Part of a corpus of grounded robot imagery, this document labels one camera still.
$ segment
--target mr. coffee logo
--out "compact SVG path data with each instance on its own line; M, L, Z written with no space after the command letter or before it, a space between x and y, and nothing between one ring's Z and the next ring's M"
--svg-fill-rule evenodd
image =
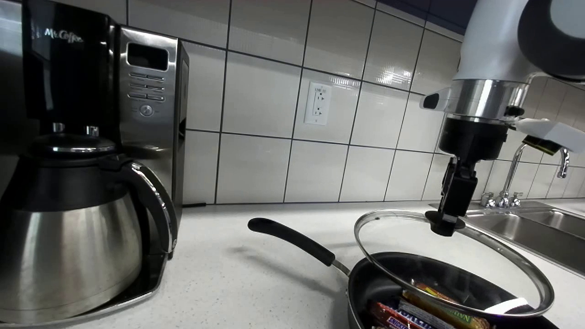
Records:
M83 39L73 32L66 30L55 31L53 29L45 29L44 35L50 36L52 39L63 39L67 40L67 43L83 42Z

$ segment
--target sink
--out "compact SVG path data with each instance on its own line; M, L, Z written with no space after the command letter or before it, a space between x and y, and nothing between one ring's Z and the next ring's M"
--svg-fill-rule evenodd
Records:
M585 276L585 238L580 237L585 235L585 220L581 218L548 207L505 213L473 211L465 221Z
M557 210L540 211L540 212L521 212L518 214L522 218L527 218L554 227L563 232L575 234L578 237L585 238L585 220L569 214L564 214Z

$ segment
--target countertop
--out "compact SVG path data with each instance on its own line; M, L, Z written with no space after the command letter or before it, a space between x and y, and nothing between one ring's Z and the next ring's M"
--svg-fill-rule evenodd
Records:
M581 200L539 200L585 215ZM183 212L173 260L150 300L69 328L348 328L347 278L280 239L251 232L267 217L332 250L349 268L359 261L353 224L364 213L424 213L429 201L387 203L209 205ZM585 280L515 248L548 277L555 303L546 317L559 328L583 322Z

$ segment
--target faucet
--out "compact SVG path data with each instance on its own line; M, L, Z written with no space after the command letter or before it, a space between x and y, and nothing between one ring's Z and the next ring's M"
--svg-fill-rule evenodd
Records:
M518 168L518 164L520 162L520 157L522 156L522 152L526 147L526 143L523 143L518 147L516 152L514 153L514 157L512 158L512 163L510 164L510 169L508 171L508 176L506 176L506 181L504 182L504 187L500 191L498 197L493 199L494 193L487 192L484 193L481 197L480 205L486 208L517 208L520 207L520 199L519 196L522 196L522 192L514 192L512 198L510 196L510 185L512 185L512 180L514 179L514 174L516 173L516 169ZM557 173L556 177L558 178L565 178L567 177L567 170L569 168L569 151L565 148L560 150L560 166L559 172Z

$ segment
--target stainless steel sink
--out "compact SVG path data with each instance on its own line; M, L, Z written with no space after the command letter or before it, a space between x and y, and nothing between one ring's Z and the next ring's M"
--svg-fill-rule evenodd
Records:
M536 201L524 201L521 208L469 209L468 224L585 276L585 218Z

